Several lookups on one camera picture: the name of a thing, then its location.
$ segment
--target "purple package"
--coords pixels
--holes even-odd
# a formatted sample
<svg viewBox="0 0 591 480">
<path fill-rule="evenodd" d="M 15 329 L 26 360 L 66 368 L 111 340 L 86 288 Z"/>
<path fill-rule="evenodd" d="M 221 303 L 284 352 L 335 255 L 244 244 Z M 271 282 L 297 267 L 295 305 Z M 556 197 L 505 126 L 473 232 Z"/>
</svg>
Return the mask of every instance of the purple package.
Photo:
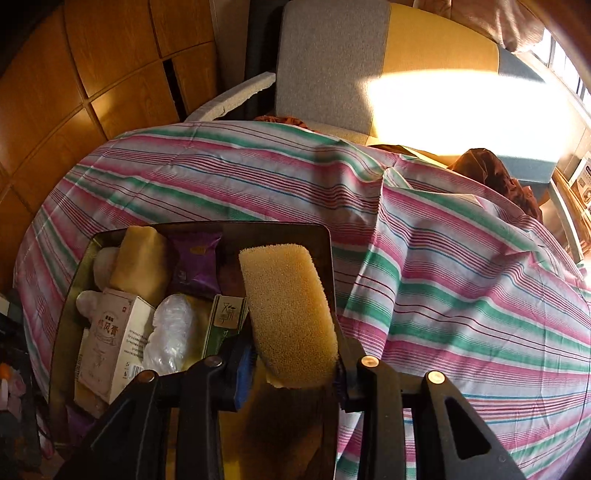
<svg viewBox="0 0 591 480">
<path fill-rule="evenodd" d="M 95 424 L 96 420 L 88 414 L 78 413 L 75 409 L 66 405 L 68 419 L 68 431 L 73 446 L 78 446 Z"/>
<path fill-rule="evenodd" d="M 217 284 L 216 246 L 219 232 L 188 232 L 168 239 L 178 252 L 171 288 L 188 295 L 214 298 L 221 293 Z"/>
</svg>

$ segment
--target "window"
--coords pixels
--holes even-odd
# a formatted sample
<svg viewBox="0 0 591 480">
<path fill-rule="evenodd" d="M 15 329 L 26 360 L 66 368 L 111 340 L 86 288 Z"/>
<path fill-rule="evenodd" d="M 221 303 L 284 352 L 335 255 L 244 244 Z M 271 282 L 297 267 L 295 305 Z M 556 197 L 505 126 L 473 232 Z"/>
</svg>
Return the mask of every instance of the window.
<svg viewBox="0 0 591 480">
<path fill-rule="evenodd" d="M 541 62 L 548 66 L 550 62 L 550 50 L 552 48 L 552 35 L 546 29 L 544 29 L 544 37 L 542 41 L 534 46 L 531 51 L 534 53 L 536 57 L 538 57 Z"/>
<path fill-rule="evenodd" d="M 584 90 L 583 105 L 591 113 L 591 93 L 587 89 Z"/>
<path fill-rule="evenodd" d="M 548 30 L 544 30 L 542 41 L 531 49 L 532 53 L 546 65 L 563 83 L 577 95 L 591 115 L 591 93 L 583 84 L 573 62 Z"/>
</svg>

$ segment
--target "white box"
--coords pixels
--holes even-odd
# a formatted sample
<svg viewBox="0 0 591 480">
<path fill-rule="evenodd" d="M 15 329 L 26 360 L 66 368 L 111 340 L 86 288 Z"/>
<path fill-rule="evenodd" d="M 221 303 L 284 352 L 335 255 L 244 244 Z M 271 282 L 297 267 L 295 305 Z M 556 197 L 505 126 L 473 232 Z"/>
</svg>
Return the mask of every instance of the white box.
<svg viewBox="0 0 591 480">
<path fill-rule="evenodd" d="M 94 418 L 99 419 L 106 411 L 107 404 L 90 388 L 80 383 L 80 365 L 82 364 L 82 352 L 88 340 L 90 330 L 84 329 L 82 333 L 82 341 L 80 342 L 80 349 L 78 350 L 78 360 L 76 361 L 76 380 L 74 381 L 74 403 L 86 410 Z"/>
<path fill-rule="evenodd" d="M 107 403 L 143 370 L 154 309 L 137 295 L 107 288 L 92 319 L 80 363 L 80 383 Z"/>
</svg>

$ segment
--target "plastic bag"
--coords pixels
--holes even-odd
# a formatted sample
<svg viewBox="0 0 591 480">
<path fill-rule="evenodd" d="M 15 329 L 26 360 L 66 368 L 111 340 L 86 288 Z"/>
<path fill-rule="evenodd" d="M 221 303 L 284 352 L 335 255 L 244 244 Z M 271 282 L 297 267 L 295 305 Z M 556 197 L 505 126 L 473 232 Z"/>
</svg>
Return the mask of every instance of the plastic bag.
<svg viewBox="0 0 591 480">
<path fill-rule="evenodd" d="M 109 286 L 117 255 L 119 255 L 118 247 L 101 248 L 96 254 L 95 261 L 92 264 L 92 273 L 94 273 L 95 284 L 100 291 Z"/>
<path fill-rule="evenodd" d="M 8 393 L 12 397 L 22 397 L 27 391 L 25 381 L 18 370 L 12 369 L 12 376 L 8 380 Z"/>
<path fill-rule="evenodd" d="M 89 319 L 92 323 L 92 317 L 95 313 L 95 310 L 99 306 L 100 298 L 103 294 L 99 291 L 94 290 L 85 290 L 80 292 L 80 294 L 76 297 L 76 308 L 80 314 Z"/>
<path fill-rule="evenodd" d="M 178 252 L 171 288 L 192 296 L 212 299 L 221 293 L 216 275 L 216 246 L 220 232 L 186 232 L 168 239 Z"/>
<path fill-rule="evenodd" d="M 158 375 L 180 372 L 193 330 L 194 312 L 184 295 L 166 297 L 154 312 L 154 331 L 144 348 L 143 367 Z"/>
</svg>

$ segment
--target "pink and green striped fabric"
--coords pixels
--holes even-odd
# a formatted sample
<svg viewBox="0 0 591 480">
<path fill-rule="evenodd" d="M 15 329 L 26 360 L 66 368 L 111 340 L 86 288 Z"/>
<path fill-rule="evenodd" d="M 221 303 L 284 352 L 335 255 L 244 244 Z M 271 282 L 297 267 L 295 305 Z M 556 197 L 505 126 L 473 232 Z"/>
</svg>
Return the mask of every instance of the pink and green striped fabric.
<svg viewBox="0 0 591 480">
<path fill-rule="evenodd" d="M 44 392 L 60 310 L 96 232 L 255 219 L 325 224 L 346 335 L 399 371 L 445 372 L 527 477 L 555 479 L 569 465 L 591 428 L 591 292 L 560 245 L 474 181 L 291 125 L 130 132 L 64 177 L 15 266 Z M 352 479 L 360 421 L 341 423 L 336 478 Z M 407 461 L 413 478 L 410 445 Z"/>
</svg>

